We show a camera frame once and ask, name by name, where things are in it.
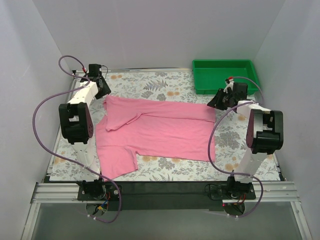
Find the pink t shirt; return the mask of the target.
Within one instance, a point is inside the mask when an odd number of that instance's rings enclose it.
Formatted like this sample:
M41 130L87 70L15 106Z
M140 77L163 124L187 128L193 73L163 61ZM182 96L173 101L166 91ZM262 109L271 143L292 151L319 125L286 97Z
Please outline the pink t shirt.
M108 95L95 127L101 173L115 179L138 170L136 155L207 162L215 110L203 103L153 101Z

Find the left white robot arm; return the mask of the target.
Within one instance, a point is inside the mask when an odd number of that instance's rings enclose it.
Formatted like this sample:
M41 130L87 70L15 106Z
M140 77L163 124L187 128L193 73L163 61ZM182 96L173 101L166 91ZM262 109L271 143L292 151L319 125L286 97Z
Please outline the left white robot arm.
M111 93L102 68L104 65L92 63L88 65L88 73L84 76L90 79L90 83L82 79L80 86L82 89L76 91L67 103L58 107L62 136L71 144L76 153L76 160L82 164L84 170L98 178L94 174L101 170L94 160L94 124L89 111L89 106L93 100L99 100Z

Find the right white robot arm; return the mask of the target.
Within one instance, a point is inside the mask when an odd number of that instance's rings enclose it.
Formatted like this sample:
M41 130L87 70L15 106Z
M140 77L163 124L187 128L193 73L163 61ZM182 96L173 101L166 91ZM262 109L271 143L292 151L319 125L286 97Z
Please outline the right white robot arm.
M226 110L248 119L246 152L236 170L229 173L226 183L227 195L237 199L251 191L254 175L268 155L280 150L284 143L284 115L280 110L270 110L247 99L248 85L225 80L226 87L220 88L208 107Z

